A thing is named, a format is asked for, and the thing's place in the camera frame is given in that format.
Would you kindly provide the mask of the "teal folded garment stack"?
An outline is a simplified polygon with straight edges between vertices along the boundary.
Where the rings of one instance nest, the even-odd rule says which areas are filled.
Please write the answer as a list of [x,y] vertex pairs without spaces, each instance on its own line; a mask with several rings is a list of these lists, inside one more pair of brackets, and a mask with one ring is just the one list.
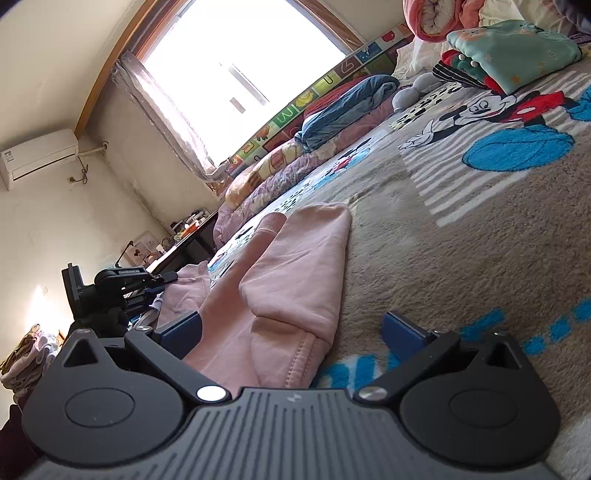
[[567,36],[523,20],[457,30],[447,36],[451,48],[442,54],[433,74],[466,87],[512,94],[582,58]]

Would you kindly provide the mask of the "grey plush toy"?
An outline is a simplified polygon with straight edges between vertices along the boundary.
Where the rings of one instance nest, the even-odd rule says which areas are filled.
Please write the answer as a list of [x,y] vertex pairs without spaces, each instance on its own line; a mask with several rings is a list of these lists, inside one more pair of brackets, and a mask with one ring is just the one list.
[[419,75],[410,86],[400,89],[392,99],[394,112],[400,112],[416,104],[423,96],[441,87],[444,81],[432,72]]

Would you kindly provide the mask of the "blue folded quilt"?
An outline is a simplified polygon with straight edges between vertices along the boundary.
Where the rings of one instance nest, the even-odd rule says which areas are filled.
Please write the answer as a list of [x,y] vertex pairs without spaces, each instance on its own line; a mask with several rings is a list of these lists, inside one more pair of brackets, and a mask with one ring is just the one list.
[[308,116],[294,139],[305,153],[317,150],[346,127],[377,109],[399,86],[400,82],[392,75],[380,74],[363,79],[331,105]]

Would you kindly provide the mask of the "colourful alphabet headboard mat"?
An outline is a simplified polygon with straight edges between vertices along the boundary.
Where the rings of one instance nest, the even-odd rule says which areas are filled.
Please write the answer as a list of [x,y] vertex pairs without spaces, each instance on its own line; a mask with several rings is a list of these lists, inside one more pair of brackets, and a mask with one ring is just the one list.
[[405,23],[400,23],[353,51],[260,127],[228,158],[225,173],[235,178],[243,169],[280,145],[280,140],[293,137],[304,122],[304,111],[342,84],[363,76],[393,73],[397,50],[413,39],[411,29]]

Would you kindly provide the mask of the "yellow patterned pillow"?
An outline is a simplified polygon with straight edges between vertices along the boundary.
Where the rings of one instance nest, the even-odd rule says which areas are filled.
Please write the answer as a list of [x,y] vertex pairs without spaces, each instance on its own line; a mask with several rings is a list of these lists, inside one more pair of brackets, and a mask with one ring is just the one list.
[[264,180],[286,168],[301,154],[303,154],[303,144],[297,139],[290,139],[277,146],[263,159],[238,174],[225,192],[224,203],[231,211],[235,210]]

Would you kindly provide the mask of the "pink sweatshirt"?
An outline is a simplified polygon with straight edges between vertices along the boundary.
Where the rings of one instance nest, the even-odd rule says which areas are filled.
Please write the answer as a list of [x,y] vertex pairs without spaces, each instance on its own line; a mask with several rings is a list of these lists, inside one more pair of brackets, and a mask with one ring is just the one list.
[[232,394],[307,388],[338,329],[351,224],[342,203],[266,215],[218,281],[205,262],[181,268],[156,324],[197,311],[202,335],[183,361]]

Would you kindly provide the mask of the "stacked folded clothes pile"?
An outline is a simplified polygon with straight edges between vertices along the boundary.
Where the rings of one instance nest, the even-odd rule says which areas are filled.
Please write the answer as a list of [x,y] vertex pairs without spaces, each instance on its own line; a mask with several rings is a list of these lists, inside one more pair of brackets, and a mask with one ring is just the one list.
[[1,362],[1,385],[18,404],[32,392],[57,357],[63,339],[33,325]]

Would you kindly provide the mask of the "purple floral quilt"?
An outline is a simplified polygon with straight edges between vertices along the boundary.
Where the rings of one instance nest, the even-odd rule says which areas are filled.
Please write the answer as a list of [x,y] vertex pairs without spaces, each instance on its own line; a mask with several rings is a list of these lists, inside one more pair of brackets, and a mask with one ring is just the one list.
[[311,171],[335,155],[345,152],[353,143],[390,117],[394,112],[393,97],[394,95],[391,94],[376,109],[353,122],[322,147],[301,155],[279,173],[264,180],[235,210],[230,210],[228,205],[223,204],[218,210],[217,222],[212,233],[215,247],[224,246],[250,218],[263,210],[270,202],[301,182]]

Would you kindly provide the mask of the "pink rolled comforter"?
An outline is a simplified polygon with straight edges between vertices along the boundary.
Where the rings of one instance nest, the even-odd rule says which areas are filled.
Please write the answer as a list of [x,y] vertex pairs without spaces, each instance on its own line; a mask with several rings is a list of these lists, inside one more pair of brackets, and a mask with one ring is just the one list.
[[407,26],[423,41],[443,42],[450,32],[474,28],[484,0],[403,0]]

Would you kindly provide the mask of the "white air conditioner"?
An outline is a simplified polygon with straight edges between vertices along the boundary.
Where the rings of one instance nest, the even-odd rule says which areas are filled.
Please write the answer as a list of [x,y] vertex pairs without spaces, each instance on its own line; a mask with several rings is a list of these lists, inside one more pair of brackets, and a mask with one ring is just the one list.
[[55,131],[4,150],[1,177],[8,191],[25,176],[62,160],[75,159],[78,140],[69,129]]

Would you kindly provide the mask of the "dark side desk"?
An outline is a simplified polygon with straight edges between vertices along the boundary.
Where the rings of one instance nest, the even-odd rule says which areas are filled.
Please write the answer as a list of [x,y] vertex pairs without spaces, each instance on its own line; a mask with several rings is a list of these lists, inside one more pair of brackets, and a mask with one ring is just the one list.
[[213,241],[213,228],[217,217],[217,212],[209,215],[204,223],[184,236],[146,270],[153,274],[159,274],[178,271],[187,264],[199,264],[202,261],[211,260],[217,250]]

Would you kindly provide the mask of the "window curtain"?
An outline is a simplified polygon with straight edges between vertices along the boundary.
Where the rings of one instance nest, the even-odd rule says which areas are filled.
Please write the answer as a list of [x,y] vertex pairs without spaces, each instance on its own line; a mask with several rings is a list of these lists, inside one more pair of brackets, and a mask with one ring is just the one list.
[[111,78],[156,127],[180,162],[221,198],[232,181],[225,171],[226,161],[214,165],[197,132],[140,60],[125,51],[116,60]]

